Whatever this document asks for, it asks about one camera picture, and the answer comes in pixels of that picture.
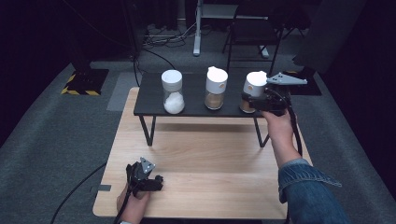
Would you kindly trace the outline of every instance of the denim sleeve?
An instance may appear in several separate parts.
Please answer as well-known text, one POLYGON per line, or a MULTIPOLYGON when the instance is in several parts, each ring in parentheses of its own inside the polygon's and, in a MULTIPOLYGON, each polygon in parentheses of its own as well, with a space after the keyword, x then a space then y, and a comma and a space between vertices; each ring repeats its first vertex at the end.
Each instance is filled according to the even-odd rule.
POLYGON ((324 183, 341 183, 304 159, 287 162, 279 169, 279 200, 288 202, 293 223, 350 223, 340 203, 324 183))

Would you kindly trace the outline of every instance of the wooden table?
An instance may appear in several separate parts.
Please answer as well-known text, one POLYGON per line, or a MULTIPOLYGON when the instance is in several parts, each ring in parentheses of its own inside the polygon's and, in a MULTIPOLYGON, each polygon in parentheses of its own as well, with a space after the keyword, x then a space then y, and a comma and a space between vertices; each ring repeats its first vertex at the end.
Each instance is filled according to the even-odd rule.
MULTIPOLYGON (((146 217, 284 219, 278 200, 277 167, 271 144, 260 147, 252 118, 157 118, 156 140, 148 146, 134 116, 132 88, 108 158, 93 212, 117 214, 126 183, 125 167, 140 157, 157 167, 163 189, 152 193, 146 217)), ((265 119, 258 119, 262 127, 265 119)), ((303 139, 304 157, 310 161, 303 139)))

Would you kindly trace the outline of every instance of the jar lid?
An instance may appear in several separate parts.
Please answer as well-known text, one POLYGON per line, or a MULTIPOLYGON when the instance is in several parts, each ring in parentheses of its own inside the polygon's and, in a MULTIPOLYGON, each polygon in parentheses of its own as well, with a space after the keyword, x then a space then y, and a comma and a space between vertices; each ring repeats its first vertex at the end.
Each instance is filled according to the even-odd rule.
POLYGON ((167 70, 161 76, 166 91, 178 91, 182 87, 182 75, 177 70, 167 70))
POLYGON ((225 92, 228 74, 215 66, 208 68, 206 77, 206 90, 211 93, 220 94, 225 92))
POLYGON ((244 92, 258 97, 263 93, 265 84, 267 84, 267 74, 265 72, 251 72, 247 74, 244 92))

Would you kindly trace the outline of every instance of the glass jar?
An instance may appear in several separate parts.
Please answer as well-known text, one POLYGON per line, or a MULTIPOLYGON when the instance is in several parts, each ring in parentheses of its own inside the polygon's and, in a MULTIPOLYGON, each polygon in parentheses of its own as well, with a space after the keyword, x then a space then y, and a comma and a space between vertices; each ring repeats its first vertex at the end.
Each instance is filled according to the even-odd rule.
MULTIPOLYGON (((267 84, 267 74, 265 72, 251 72, 247 74, 244 92, 253 97, 259 97, 264 92, 265 84, 267 84)), ((256 111, 256 109, 251 108, 248 101, 245 101, 244 99, 241 100, 239 108, 241 108, 245 113, 254 113, 256 111)))
POLYGON ((220 109, 224 102, 228 74, 215 66, 208 68, 206 76, 205 105, 212 110, 220 109))
POLYGON ((178 114, 184 109, 182 75, 177 70, 163 72, 163 107, 170 114, 178 114))

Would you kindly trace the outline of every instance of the black metal leg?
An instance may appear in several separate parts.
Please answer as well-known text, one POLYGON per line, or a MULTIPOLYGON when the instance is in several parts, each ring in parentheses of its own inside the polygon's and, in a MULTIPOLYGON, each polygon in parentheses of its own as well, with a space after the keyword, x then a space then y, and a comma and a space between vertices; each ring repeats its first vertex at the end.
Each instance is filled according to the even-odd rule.
POLYGON ((152 141, 154 139, 154 130, 155 130, 155 120, 156 120, 156 118, 157 118, 156 116, 152 117, 151 132, 149 134, 149 130, 148 130, 148 127, 146 125, 145 118, 143 116, 139 116, 140 123, 142 124, 143 132, 145 133, 146 141, 148 142, 148 146, 149 147, 152 146, 152 141))
POLYGON ((265 147, 268 140, 270 139, 270 135, 267 134, 264 141, 262 141, 262 133, 260 132, 260 127, 259 127, 259 123, 257 122, 257 118, 253 118, 253 120, 254 120, 254 126, 256 127, 257 137, 259 138, 260 147, 265 147))

